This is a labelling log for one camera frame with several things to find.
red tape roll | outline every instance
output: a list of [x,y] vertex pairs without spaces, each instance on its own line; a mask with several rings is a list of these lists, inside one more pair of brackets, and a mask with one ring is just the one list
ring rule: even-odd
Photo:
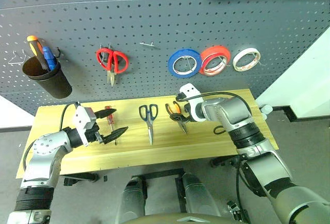
[[[230,51],[221,45],[215,45],[212,47],[207,48],[201,53],[202,57],[202,67],[199,70],[199,73],[206,75],[206,76],[215,76],[222,72],[226,65],[230,62]],[[221,61],[217,66],[213,68],[206,68],[206,66],[213,60],[219,57],[225,58],[225,63]]]

blue tape roll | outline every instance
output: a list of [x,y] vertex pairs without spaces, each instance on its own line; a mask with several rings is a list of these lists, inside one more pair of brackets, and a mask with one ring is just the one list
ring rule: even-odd
[[[174,63],[183,56],[189,56],[195,59],[196,64],[195,64],[195,69],[185,75],[180,75],[178,74],[175,69],[173,68]],[[194,76],[198,73],[198,71],[200,70],[200,68],[202,67],[202,58],[201,55],[196,52],[195,50],[192,49],[181,49],[178,50],[177,52],[175,52],[169,59],[169,62],[167,64],[168,68],[169,68],[169,72],[171,73],[171,75],[177,77],[177,78],[188,78],[191,76]]]

tape roll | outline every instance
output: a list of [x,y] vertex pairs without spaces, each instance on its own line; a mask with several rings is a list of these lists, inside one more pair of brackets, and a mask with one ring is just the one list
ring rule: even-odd
[[[175,69],[175,64],[179,60],[182,60],[182,59],[187,59],[189,65],[190,65],[189,59],[193,59],[194,60],[194,66],[191,67],[190,70],[188,70],[186,72],[180,72],[180,71],[176,70]],[[188,77],[191,77],[193,75],[196,75],[201,67],[202,67],[201,55],[198,52],[196,52],[195,50],[192,50],[192,49],[178,50],[177,52],[175,52],[170,57],[169,62],[168,62],[169,72],[177,78],[188,78]]]
[[[254,59],[248,63],[247,65],[238,67],[236,66],[237,62],[244,56],[249,55],[249,54],[253,54],[254,55]],[[261,54],[260,52],[256,49],[256,48],[247,48],[244,49],[243,51],[241,51],[240,53],[238,53],[234,59],[233,59],[233,67],[236,71],[248,71],[249,69],[251,69],[252,67],[254,67],[260,60]]]
[[[230,62],[230,51],[221,45],[216,45],[207,48],[201,53],[202,57],[202,67],[200,73],[206,76],[215,76],[222,72],[226,65]],[[221,62],[212,68],[206,68],[207,65],[214,59],[221,59]]]

blue scissors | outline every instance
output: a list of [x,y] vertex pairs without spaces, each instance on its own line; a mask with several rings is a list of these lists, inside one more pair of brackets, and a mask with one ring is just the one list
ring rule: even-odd
[[[152,107],[156,108],[155,115],[153,114]],[[149,142],[150,145],[152,145],[154,140],[153,122],[158,115],[158,106],[156,104],[150,104],[148,110],[147,105],[142,105],[139,107],[139,113],[142,120],[145,121],[146,125],[148,126]]]

white wall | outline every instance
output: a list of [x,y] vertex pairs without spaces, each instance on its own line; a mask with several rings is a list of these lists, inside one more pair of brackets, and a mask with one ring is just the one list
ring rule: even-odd
[[290,106],[298,118],[330,115],[330,28],[265,92],[257,103]]
[[0,128],[31,126],[34,116],[0,96]]

